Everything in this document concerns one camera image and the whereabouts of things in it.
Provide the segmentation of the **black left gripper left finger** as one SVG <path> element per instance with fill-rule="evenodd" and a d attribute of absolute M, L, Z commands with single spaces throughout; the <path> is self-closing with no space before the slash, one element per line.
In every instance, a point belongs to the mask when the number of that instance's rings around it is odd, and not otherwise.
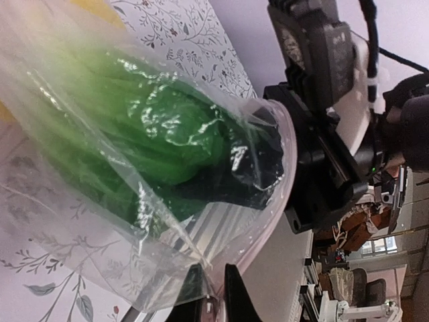
<path fill-rule="evenodd" d="M 167 322 L 216 321 L 218 303 L 215 297 L 210 296 L 209 290 L 202 265 L 192 265 L 167 317 Z"/>

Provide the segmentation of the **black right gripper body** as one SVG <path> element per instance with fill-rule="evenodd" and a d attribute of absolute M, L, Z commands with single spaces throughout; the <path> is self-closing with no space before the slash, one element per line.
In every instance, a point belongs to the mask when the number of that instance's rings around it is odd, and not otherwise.
<path fill-rule="evenodd" d="M 308 110 L 288 84 L 267 86 L 263 98 L 285 108 L 294 126 L 296 172 L 284 209 L 292 231 L 328 229 L 364 195 L 367 180 L 333 122 Z"/>

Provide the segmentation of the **green toy leaf vegetable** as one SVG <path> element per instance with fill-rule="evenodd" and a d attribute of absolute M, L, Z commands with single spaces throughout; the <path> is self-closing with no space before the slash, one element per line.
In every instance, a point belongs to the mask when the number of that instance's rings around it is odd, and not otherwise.
<path fill-rule="evenodd" d="M 113 145 L 102 155 L 65 115 L 52 112 L 46 156 L 69 184 L 132 225 L 137 195 L 114 170 L 126 158 L 178 221 L 212 202 L 262 209 L 284 173 L 280 136 L 245 123 L 172 72 L 116 48 L 67 46 L 49 58 L 64 94 Z"/>

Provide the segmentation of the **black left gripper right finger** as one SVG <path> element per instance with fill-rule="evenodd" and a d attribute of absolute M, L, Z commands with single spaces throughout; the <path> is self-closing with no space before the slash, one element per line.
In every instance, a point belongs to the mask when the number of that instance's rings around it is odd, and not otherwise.
<path fill-rule="evenodd" d="M 225 265 L 224 299 L 228 322 L 262 322 L 236 265 Z"/>

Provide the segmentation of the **toy napa cabbage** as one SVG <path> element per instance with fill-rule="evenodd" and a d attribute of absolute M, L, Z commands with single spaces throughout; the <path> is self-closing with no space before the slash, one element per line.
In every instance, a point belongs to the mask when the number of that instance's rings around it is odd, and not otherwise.
<path fill-rule="evenodd" d="M 0 120 L 6 123 L 15 123 L 15 118 L 2 101 L 0 101 Z"/>

